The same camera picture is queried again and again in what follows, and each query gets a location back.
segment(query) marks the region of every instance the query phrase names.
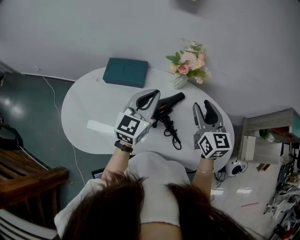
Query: white box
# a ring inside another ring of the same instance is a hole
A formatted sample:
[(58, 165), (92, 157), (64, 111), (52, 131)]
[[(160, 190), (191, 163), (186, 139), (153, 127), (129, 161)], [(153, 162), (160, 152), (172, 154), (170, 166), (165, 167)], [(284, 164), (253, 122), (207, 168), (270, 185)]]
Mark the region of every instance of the white box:
[(222, 132), (204, 133), (198, 141), (198, 145), (205, 158), (221, 158), (232, 149), (230, 134)]
[(114, 126), (116, 138), (135, 146), (148, 132), (152, 124), (120, 112)]
[(253, 160), (256, 137), (244, 136), (241, 160)]

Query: bracelet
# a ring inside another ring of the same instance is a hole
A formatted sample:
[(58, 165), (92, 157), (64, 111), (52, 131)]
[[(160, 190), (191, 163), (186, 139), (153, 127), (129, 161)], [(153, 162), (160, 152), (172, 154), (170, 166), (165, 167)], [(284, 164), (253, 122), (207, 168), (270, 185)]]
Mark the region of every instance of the bracelet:
[(202, 171), (199, 167), (197, 167), (197, 169), (202, 173), (212, 173), (212, 171), (213, 171), (213, 170), (211, 170), (210, 172), (205, 172), (205, 171)]

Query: pink flower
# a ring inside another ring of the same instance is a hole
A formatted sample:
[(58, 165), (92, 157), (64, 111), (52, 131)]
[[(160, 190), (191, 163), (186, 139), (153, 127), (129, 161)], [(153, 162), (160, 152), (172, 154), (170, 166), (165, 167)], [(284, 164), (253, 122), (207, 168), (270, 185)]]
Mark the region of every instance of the pink flower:
[(191, 67), (195, 62), (197, 62), (197, 57), (192, 52), (185, 52), (184, 54), (182, 54), (180, 58), (180, 62), (187, 64), (189, 67)]
[(188, 65), (186, 64), (181, 64), (179, 67), (178, 67), (178, 71), (181, 73), (181, 74), (188, 74), (188, 71), (189, 71), (189, 67)]

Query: white vase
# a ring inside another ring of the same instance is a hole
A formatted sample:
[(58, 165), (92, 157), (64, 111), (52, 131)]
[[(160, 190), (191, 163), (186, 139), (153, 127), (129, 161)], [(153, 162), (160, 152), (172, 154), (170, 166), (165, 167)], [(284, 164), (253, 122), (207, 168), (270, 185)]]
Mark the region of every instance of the white vase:
[(183, 74), (175, 74), (175, 79), (172, 81), (173, 88), (180, 89), (182, 88), (188, 81), (188, 77)]

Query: white t-shirt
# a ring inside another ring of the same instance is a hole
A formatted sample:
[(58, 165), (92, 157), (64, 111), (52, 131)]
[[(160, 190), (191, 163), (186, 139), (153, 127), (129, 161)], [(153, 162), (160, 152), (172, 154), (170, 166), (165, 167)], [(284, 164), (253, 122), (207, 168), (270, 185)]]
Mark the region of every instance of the white t-shirt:
[[(184, 166), (175, 161), (167, 161), (156, 153), (143, 152), (130, 159), (126, 171), (139, 177), (146, 177), (143, 182), (145, 198), (141, 211), (141, 223), (164, 222), (180, 226), (176, 199), (165, 185), (189, 183)], [(67, 207), (56, 215), (54, 222), (60, 237), (73, 210), (86, 195), (92, 195), (95, 190), (101, 190), (100, 184), (105, 184), (105, 182), (100, 179), (89, 180)]]

